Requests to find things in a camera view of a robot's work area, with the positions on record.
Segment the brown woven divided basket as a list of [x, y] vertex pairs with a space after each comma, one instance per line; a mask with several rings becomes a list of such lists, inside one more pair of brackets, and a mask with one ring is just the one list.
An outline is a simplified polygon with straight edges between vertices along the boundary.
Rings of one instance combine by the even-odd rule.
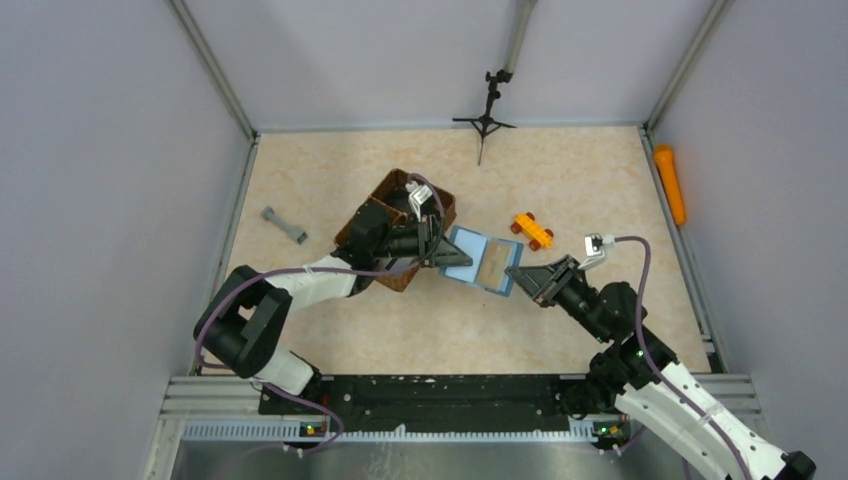
[[[415, 181], [426, 184], [432, 197], [422, 206], [418, 220], [411, 212], [405, 185]], [[390, 171], [375, 190], [367, 197], [334, 239], [334, 257], [346, 261], [357, 276], [351, 293], [356, 295], [376, 281], [387, 288], [404, 291], [422, 267], [411, 258], [391, 258], [381, 261], [376, 268], [370, 258], [370, 226], [376, 222], [389, 222], [392, 226], [411, 226], [423, 218], [442, 218], [443, 233], [456, 219], [456, 199], [453, 194], [434, 187], [417, 174], [401, 169]]]

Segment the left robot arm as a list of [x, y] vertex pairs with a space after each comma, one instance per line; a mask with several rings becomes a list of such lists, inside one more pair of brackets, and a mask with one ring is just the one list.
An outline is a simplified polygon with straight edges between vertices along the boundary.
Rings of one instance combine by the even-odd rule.
[[442, 223], [434, 213], [414, 224], [395, 224], [383, 204], [365, 202], [345, 240], [322, 259], [275, 272], [259, 273], [247, 265], [233, 270], [194, 328], [197, 347], [241, 378], [276, 386], [295, 412], [314, 410], [321, 397], [318, 369], [280, 344], [288, 314], [355, 296], [380, 276], [418, 266], [472, 265]]

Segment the orange flashlight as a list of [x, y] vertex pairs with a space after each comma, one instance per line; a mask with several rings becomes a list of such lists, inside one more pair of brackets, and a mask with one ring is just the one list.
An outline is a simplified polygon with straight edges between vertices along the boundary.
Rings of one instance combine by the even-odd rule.
[[673, 222], [676, 226], [681, 226], [686, 222], [687, 216], [682, 190], [675, 168], [674, 152], [669, 145], [661, 144], [655, 147], [653, 159], [662, 182]]

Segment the grey plastic dumbbell part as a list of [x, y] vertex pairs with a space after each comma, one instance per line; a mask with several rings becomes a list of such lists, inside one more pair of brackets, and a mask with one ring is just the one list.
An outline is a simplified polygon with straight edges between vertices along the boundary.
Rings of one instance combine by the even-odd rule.
[[279, 217], [272, 207], [266, 206], [262, 209], [260, 216], [266, 222], [274, 225], [284, 232], [292, 241], [301, 245], [308, 239], [308, 234], [299, 226], [292, 225]]

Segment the grey vertical pole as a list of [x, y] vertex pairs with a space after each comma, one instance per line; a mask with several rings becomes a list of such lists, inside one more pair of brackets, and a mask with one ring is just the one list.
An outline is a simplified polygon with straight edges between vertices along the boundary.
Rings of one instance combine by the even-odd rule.
[[506, 59], [502, 68], [508, 77], [512, 77], [515, 73], [529, 21], [537, 3], [537, 0], [519, 0], [517, 2], [513, 31], [510, 36]]

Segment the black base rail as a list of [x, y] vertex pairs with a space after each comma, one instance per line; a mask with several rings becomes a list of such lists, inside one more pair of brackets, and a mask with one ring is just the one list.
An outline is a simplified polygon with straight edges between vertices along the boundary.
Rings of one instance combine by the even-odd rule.
[[348, 433], [574, 432], [604, 447], [636, 430], [582, 374], [335, 375], [305, 392]]

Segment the orange toy car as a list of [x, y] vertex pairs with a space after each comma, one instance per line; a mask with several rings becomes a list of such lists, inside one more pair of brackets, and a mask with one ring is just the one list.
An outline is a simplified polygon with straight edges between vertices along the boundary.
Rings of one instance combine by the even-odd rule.
[[514, 234], [522, 234], [527, 238], [527, 246], [531, 251], [548, 249], [553, 246], [554, 233], [551, 229], [543, 228], [532, 212], [516, 214], [510, 225]]

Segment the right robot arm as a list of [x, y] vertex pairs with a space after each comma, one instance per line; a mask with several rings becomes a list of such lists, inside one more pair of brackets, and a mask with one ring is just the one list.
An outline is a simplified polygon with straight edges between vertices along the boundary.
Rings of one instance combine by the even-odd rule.
[[627, 282], [592, 287], [571, 256], [505, 271], [535, 304], [558, 307], [607, 349], [589, 363], [583, 399], [652, 431], [706, 479], [811, 479], [814, 461], [765, 440], [719, 402], [647, 327]]

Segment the black mini tripod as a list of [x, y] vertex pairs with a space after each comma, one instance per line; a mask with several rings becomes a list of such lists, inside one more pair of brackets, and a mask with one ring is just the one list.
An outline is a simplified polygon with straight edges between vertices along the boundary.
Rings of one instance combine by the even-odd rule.
[[496, 73], [487, 72], [485, 81], [488, 84], [487, 97], [485, 102], [484, 112], [477, 117], [453, 117], [452, 122], [468, 123], [477, 132], [480, 140], [478, 147], [477, 165], [482, 165], [485, 142], [488, 136], [501, 128], [515, 129], [516, 125], [498, 121], [492, 115], [493, 107], [497, 100], [501, 98], [499, 91], [500, 84], [507, 84], [511, 81], [513, 74], [501, 69]]

